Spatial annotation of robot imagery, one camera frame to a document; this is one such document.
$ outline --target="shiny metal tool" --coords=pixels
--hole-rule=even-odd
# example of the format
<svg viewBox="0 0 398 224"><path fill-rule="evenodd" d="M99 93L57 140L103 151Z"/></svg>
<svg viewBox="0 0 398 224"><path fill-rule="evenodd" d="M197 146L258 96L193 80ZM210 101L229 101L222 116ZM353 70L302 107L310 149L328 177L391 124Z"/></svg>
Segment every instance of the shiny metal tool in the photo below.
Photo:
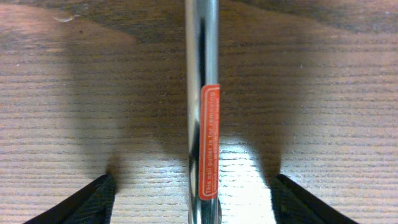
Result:
<svg viewBox="0 0 398 224"><path fill-rule="evenodd" d="M220 224L218 0L186 0L190 224Z"/></svg>

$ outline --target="wooden surface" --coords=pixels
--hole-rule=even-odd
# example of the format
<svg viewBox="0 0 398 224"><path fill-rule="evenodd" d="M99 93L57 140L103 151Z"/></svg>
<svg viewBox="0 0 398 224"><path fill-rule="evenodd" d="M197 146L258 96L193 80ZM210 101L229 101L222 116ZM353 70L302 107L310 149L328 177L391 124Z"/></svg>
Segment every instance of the wooden surface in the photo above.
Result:
<svg viewBox="0 0 398 224"><path fill-rule="evenodd" d="M397 9L221 1L225 223L274 223L278 172L357 222L398 223ZM1 1L0 21L0 223L106 169L112 223L186 223L183 1Z"/></svg>

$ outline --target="dark blurry object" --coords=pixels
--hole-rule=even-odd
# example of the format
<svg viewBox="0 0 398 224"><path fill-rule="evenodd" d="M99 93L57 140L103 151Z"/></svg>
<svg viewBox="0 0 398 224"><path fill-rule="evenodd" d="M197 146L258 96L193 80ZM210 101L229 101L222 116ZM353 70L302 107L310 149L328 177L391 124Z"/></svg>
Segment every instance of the dark blurry object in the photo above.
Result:
<svg viewBox="0 0 398 224"><path fill-rule="evenodd" d="M50 210L26 224L109 224L115 195L111 175L102 175Z"/></svg>
<svg viewBox="0 0 398 224"><path fill-rule="evenodd" d="M278 224L356 223L282 174L272 180L271 195Z"/></svg>

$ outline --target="metal rod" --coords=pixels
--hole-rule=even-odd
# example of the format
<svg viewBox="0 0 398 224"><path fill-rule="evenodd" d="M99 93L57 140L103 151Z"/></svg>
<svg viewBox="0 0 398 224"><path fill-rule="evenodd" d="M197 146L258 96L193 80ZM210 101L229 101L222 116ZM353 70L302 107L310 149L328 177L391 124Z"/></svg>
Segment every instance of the metal rod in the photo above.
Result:
<svg viewBox="0 0 398 224"><path fill-rule="evenodd" d="M185 0L185 13L190 183L188 222L220 224L218 196L202 200L198 194L201 89L205 85L218 83L218 0Z"/></svg>

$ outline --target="red sticker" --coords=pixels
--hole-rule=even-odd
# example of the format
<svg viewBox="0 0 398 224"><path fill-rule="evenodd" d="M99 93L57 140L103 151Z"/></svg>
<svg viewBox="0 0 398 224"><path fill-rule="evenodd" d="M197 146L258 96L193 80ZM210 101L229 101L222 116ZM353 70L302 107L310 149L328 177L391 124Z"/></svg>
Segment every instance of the red sticker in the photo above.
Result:
<svg viewBox="0 0 398 224"><path fill-rule="evenodd" d="M201 89L200 114L199 197L210 200L218 193L219 84Z"/></svg>

